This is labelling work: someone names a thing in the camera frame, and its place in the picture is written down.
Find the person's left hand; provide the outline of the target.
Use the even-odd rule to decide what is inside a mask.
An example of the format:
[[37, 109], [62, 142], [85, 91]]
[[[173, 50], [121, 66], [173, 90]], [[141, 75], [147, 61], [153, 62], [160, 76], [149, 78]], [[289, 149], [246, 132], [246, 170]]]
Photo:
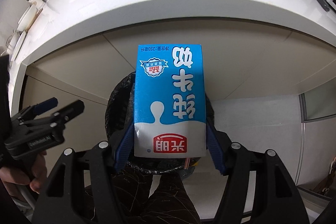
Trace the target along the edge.
[[1, 180], [10, 196], [24, 201], [17, 185], [28, 185], [32, 191], [40, 193], [41, 188], [47, 179], [46, 155], [47, 151], [43, 151], [37, 155], [36, 161], [31, 169], [34, 176], [33, 180], [21, 170], [11, 169], [5, 166], [1, 168]]

